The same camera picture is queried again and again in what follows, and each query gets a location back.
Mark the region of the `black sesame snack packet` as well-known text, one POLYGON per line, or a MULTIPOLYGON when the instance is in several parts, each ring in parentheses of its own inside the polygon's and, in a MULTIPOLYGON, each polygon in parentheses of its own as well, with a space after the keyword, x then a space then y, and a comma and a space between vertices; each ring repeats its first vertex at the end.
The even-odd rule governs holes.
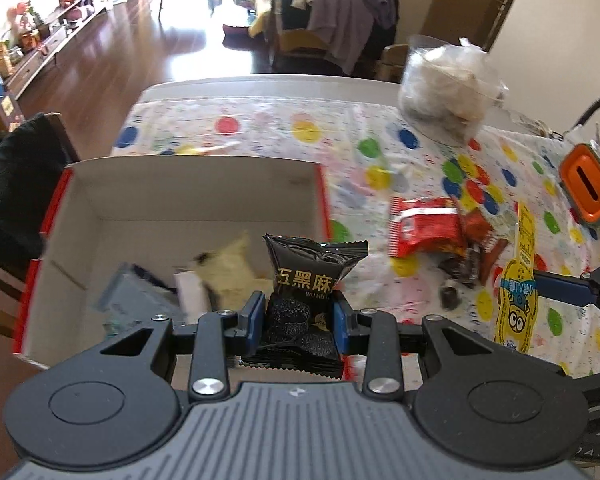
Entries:
POLYGON ((368 243, 323 243, 273 234, 263 238, 274 270, 274 286, 259 347, 242 362, 250 367, 340 378, 343 362, 334 329, 336 290, 368 256, 368 243))

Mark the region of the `yellow minion packet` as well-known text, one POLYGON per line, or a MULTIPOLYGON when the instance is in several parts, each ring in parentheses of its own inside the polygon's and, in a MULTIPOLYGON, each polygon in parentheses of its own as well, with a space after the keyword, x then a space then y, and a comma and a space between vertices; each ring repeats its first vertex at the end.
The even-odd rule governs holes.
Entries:
POLYGON ((498 317, 494 341, 527 353, 536 317, 538 290, 534 278, 535 223, 524 203, 518 204, 515 255, 506 264, 498 284, 498 317))

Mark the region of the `silver foil snack bar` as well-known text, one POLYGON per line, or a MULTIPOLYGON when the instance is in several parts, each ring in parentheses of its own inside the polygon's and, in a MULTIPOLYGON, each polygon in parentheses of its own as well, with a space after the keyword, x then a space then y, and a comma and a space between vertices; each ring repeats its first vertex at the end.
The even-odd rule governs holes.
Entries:
POLYGON ((117 336, 157 315, 174 323, 186 321, 176 289, 133 263, 118 267, 93 309, 105 315, 102 326, 107 337, 117 336))

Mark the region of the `dark wrapper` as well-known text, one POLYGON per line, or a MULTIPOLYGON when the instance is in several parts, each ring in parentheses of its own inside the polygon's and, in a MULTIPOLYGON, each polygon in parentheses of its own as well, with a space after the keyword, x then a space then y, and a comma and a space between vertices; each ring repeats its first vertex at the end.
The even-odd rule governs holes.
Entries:
POLYGON ((479 284, 480 248, 477 244, 469 246, 464 255, 455 255, 441 261, 438 268, 446 275, 439 288, 442 309, 455 310, 460 303, 460 289, 474 289, 479 284))

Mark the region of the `red snack bag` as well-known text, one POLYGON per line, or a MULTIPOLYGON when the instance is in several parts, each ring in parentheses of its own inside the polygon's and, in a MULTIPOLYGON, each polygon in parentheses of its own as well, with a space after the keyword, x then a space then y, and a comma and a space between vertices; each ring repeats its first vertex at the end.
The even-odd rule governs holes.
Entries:
POLYGON ((462 222, 454 200, 391 197, 388 239, 391 258, 407 258, 416 252, 463 255, 465 250, 462 222))

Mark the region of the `brown snack packet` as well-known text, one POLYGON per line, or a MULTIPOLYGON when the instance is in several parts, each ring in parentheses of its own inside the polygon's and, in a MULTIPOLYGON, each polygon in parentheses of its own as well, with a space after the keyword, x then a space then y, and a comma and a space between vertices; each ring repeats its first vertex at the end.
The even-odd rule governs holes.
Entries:
POLYGON ((492 266, 508 245, 508 240, 500 237, 479 208, 464 214, 460 220, 468 246, 478 250, 478 280, 484 285, 492 266))

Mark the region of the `orange green holder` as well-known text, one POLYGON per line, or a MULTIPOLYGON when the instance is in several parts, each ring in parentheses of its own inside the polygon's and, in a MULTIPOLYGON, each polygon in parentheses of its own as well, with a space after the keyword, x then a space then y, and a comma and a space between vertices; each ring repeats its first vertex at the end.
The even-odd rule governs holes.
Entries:
POLYGON ((575 145, 558 169, 559 184, 577 219, 600 225, 600 146, 595 141, 575 145))

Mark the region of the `balloon birthday tablecloth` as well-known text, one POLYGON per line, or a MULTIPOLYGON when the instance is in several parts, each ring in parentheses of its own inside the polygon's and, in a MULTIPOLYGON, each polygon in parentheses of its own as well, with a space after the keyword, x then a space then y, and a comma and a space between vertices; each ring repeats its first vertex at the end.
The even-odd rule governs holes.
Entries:
POLYGON ((451 196, 513 238, 517 208, 535 222, 535 266, 577 276, 600 264, 600 227, 581 226, 558 183, 567 143, 484 127, 459 148, 413 130, 391 106, 319 99, 193 98, 135 105, 115 155, 227 154, 317 162, 338 242, 370 253, 344 282, 353 307, 416 323, 442 309, 436 259, 388 255, 389 200, 451 196))

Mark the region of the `red white cardboard box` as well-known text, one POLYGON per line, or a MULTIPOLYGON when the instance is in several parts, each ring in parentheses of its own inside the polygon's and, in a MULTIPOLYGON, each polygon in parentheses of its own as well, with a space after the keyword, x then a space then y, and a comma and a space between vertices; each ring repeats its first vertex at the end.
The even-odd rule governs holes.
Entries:
POLYGON ((144 155, 69 166, 41 226, 12 352, 39 368, 98 344, 95 302, 123 263, 168 285, 202 252, 250 237, 248 259, 268 278, 266 233, 328 240, 324 171, 314 162, 248 156, 144 155))

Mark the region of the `silver desk lamp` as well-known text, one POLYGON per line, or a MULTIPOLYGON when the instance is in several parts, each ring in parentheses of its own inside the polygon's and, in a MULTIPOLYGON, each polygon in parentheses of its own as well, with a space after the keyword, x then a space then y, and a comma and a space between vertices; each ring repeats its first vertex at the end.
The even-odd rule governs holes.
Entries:
POLYGON ((584 113, 577 119, 577 121, 570 128, 570 131, 577 129, 579 127, 583 127, 593 115, 595 115, 600 110, 600 98, 595 100, 585 111, 584 113))

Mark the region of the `clear jar with plastic bag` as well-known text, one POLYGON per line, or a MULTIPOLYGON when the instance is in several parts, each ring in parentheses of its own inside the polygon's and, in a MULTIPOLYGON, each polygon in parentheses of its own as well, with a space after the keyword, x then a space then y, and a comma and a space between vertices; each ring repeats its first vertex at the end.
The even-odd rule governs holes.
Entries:
POLYGON ((466 145, 507 93, 489 55, 468 39, 449 44, 429 36, 410 38, 398 110, 428 139, 453 148, 466 145))

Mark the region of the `black jacket on chair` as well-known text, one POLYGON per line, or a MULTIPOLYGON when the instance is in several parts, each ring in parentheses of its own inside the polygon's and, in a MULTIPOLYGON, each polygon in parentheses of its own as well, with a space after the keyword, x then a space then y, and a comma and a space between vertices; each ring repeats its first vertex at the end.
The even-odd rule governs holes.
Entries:
POLYGON ((40 229, 64 169, 79 160, 57 114, 37 114, 0 142, 0 267, 22 278, 42 255, 40 229))

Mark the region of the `purple blanket on sofa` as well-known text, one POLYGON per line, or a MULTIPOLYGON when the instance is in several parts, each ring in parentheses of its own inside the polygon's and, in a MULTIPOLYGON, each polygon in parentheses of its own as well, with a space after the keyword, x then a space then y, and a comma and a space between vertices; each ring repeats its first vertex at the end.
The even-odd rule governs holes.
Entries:
POLYGON ((306 29, 326 46, 326 58, 350 75, 394 43, 399 0, 312 0, 306 29))

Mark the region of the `long wooden tv console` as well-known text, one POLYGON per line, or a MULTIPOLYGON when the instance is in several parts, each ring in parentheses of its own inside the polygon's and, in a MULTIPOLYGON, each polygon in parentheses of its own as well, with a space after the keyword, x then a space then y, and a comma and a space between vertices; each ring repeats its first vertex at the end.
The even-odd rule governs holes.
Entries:
POLYGON ((35 29, 23 35, 30 49, 0 41, 0 83, 16 100, 39 73, 52 63, 57 65, 61 50, 106 12, 108 0, 60 0, 59 6, 35 29))

